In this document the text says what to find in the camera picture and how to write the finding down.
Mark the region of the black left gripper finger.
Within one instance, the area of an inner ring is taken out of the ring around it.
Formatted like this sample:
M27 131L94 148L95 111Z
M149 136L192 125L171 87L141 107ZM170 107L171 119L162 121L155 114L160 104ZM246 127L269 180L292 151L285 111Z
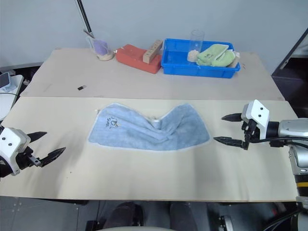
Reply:
M39 131L39 132L29 133L29 134L27 134L27 136L30 138L30 143L31 143L31 142L34 142L34 141L40 139L41 137L43 137L46 134L47 134L47 132Z
M63 147L63 148L59 148L59 149L56 149L56 150L50 152L45 158L38 160L37 166L38 167L44 167L44 166L50 164L51 162L56 160L65 151L65 149L66 148Z

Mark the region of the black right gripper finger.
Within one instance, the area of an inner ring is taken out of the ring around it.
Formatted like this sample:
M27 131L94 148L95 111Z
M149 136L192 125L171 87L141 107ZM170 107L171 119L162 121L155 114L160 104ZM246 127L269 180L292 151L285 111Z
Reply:
M242 114L241 113L234 113L234 114L223 116L221 119L225 120L225 121L230 121L230 122L241 122L242 121Z
M214 137L214 140L225 144L227 146L240 147L244 150L247 150L249 147L249 143L242 140L233 139L231 137Z

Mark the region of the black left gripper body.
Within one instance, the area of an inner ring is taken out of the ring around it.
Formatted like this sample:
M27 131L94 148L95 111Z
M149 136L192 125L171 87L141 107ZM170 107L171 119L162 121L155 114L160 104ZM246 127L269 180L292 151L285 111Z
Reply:
M26 147L23 152L17 154L16 162L20 170L31 166L40 166L40 160L34 157L32 154L33 150L30 147Z

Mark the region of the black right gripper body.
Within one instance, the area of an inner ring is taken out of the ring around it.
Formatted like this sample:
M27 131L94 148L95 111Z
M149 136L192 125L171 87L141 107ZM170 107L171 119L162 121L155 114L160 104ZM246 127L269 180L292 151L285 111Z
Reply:
M244 131L244 141L258 141L260 139L260 130L257 127L257 122L249 119L248 122L243 122L242 130Z

